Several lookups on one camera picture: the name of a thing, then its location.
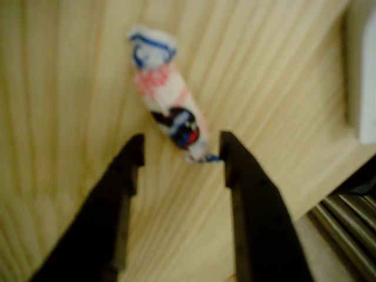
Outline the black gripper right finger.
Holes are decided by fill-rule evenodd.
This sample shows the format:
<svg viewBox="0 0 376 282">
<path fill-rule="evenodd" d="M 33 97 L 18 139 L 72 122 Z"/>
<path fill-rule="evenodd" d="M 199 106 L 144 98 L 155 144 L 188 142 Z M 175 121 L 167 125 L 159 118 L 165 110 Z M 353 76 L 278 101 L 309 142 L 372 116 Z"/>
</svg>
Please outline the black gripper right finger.
<svg viewBox="0 0 376 282">
<path fill-rule="evenodd" d="M 228 131 L 220 134 L 231 191 L 237 281 L 312 281 L 293 222 L 273 181 Z"/>
</svg>

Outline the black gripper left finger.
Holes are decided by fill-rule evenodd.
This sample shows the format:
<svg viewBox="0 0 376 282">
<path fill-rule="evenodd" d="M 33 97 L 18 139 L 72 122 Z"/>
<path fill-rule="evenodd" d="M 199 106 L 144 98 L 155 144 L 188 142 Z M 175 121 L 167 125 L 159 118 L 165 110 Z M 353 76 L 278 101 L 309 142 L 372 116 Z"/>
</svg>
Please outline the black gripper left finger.
<svg viewBox="0 0 376 282">
<path fill-rule="evenodd" d="M 113 158 L 31 281 L 117 281 L 126 268 L 130 208 L 145 136 L 132 136 Z"/>
</svg>

